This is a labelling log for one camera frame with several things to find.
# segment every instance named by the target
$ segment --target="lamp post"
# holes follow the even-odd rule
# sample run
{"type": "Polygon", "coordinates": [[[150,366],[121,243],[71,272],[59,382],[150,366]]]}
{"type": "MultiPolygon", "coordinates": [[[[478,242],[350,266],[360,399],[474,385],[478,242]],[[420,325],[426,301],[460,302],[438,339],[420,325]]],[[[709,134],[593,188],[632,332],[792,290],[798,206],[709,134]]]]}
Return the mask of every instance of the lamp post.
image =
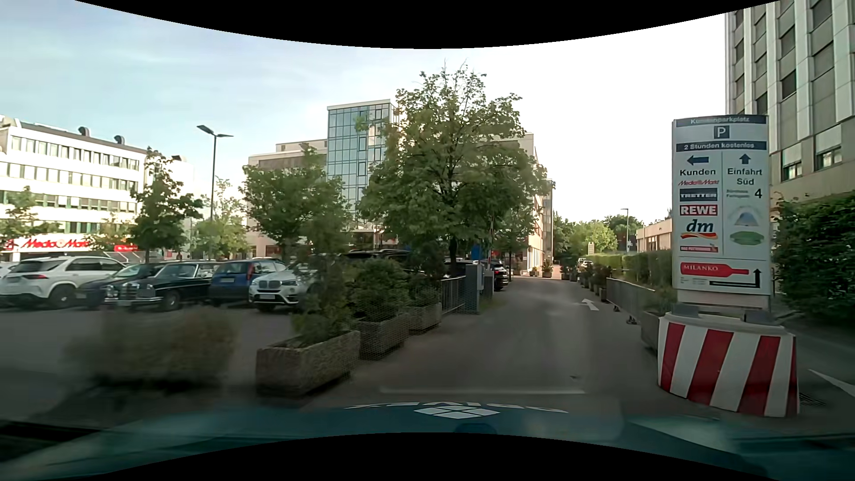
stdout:
{"type": "Polygon", "coordinates": [[[629,209],[621,209],[627,212],[627,254],[629,254],[629,209]]]}
{"type": "Polygon", "coordinates": [[[211,161],[211,198],[210,198],[210,202],[211,202],[210,220],[213,221],[214,220],[214,185],[216,184],[216,181],[215,181],[215,178],[216,178],[216,175],[215,175],[215,173],[216,173],[216,140],[219,139],[220,137],[234,137],[234,135],[215,134],[213,130],[205,127],[204,125],[197,125],[196,128],[198,128],[202,132],[205,132],[206,134],[210,134],[212,137],[214,137],[214,158],[211,161]]]}

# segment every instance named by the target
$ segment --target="blue car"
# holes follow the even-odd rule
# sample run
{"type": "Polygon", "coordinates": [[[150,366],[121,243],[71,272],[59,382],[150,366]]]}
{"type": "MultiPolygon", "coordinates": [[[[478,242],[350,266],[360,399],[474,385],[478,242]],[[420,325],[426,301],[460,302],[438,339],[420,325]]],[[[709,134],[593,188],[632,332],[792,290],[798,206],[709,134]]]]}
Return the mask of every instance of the blue car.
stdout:
{"type": "Polygon", "coordinates": [[[246,301],[253,279],[286,269],[284,262],[271,258],[224,262],[211,278],[210,304],[219,306],[224,302],[246,301]]]}

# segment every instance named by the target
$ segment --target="railing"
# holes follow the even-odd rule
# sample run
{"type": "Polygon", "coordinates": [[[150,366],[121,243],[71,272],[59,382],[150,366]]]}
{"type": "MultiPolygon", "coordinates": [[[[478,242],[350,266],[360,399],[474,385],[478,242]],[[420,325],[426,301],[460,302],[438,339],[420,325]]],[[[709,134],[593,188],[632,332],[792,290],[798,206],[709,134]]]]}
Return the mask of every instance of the railing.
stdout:
{"type": "Polygon", "coordinates": [[[620,279],[608,278],[605,280],[605,297],[616,308],[629,315],[629,324],[641,325],[641,340],[658,349],[659,343],[659,318],[650,314],[647,310],[655,301],[656,291],[632,284],[620,279]]]}
{"type": "Polygon", "coordinates": [[[450,314],[463,306],[463,284],[466,276],[443,279],[442,285],[442,314],[450,314]]]}

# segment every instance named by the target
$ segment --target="glass office building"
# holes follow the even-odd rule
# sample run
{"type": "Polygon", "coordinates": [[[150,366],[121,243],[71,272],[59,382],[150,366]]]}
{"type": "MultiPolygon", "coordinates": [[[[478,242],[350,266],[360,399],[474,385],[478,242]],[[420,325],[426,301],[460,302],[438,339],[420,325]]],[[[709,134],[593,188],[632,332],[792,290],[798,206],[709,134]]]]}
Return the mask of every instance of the glass office building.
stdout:
{"type": "Polygon", "coordinates": [[[358,132],[357,118],[388,119],[391,112],[390,100],[327,107],[327,177],[341,178],[352,210],[369,184],[371,166],[386,156],[386,143],[379,127],[370,126],[358,132]]]}

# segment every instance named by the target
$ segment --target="white sign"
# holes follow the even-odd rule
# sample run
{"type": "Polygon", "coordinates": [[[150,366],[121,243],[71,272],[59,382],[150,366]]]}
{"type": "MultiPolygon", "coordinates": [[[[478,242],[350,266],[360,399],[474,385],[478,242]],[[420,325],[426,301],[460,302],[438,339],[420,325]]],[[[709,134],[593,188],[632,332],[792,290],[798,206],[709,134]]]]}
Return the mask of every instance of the white sign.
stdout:
{"type": "Polygon", "coordinates": [[[671,135],[674,287],[770,295],[767,117],[678,119],[671,135]]]}

